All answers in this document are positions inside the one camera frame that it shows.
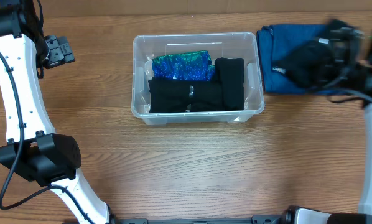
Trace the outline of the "blue denim jeans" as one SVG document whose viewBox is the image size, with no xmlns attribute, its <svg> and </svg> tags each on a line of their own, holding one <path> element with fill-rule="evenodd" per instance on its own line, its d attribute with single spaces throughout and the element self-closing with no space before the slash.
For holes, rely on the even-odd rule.
<svg viewBox="0 0 372 224">
<path fill-rule="evenodd" d="M 273 69 L 273 63 L 294 48 L 313 39 L 325 29 L 324 24 L 274 24 L 257 31 L 257 45 L 265 92 L 280 95 L 304 95 L 281 72 Z"/>
</svg>

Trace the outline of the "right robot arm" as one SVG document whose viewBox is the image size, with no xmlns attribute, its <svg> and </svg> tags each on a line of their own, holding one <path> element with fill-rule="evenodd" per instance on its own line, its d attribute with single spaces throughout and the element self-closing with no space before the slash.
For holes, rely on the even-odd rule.
<svg viewBox="0 0 372 224">
<path fill-rule="evenodd" d="M 325 213 L 290 206 L 279 223 L 372 223 L 372 46 L 367 63 L 358 62 L 363 33 L 333 19 L 314 39 L 276 62 L 284 76 L 310 93 L 346 94 L 344 102 L 361 100 L 366 123 L 366 160 L 363 191 L 356 213 Z"/>
</svg>

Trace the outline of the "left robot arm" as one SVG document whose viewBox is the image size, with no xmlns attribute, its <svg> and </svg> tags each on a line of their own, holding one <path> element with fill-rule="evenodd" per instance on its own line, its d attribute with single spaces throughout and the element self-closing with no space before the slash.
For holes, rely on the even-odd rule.
<svg viewBox="0 0 372 224">
<path fill-rule="evenodd" d="M 0 0 L 0 88 L 6 144 L 0 163 L 41 192 L 55 193 L 79 223 L 115 223 L 110 207 L 81 171 L 76 140 L 57 134 L 39 82 L 46 69 L 74 61 L 65 37 L 44 35 L 40 1 Z"/>
</svg>

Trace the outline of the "blue green sequin garment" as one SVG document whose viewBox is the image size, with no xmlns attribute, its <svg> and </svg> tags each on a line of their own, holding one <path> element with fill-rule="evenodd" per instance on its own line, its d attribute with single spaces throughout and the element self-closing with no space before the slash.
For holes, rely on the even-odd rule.
<svg viewBox="0 0 372 224">
<path fill-rule="evenodd" d="M 209 81 L 215 74 L 206 50 L 158 56 L 152 60 L 155 78 L 168 80 Z"/>
</svg>

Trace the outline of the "black garment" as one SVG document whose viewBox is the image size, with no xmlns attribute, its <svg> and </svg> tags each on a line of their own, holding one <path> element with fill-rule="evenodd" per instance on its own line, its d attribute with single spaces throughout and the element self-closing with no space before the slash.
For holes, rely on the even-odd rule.
<svg viewBox="0 0 372 224">
<path fill-rule="evenodd" d="M 223 111 L 223 89 L 209 81 L 149 80 L 151 113 Z"/>
<path fill-rule="evenodd" d="M 227 110 L 244 110 L 244 60 L 218 58 L 212 81 L 221 84 L 223 103 Z"/>
<path fill-rule="evenodd" d="M 326 82 L 326 66 L 333 61 L 329 44 L 310 40 L 274 61 L 272 69 L 283 74 L 299 88 L 313 89 Z"/>
</svg>

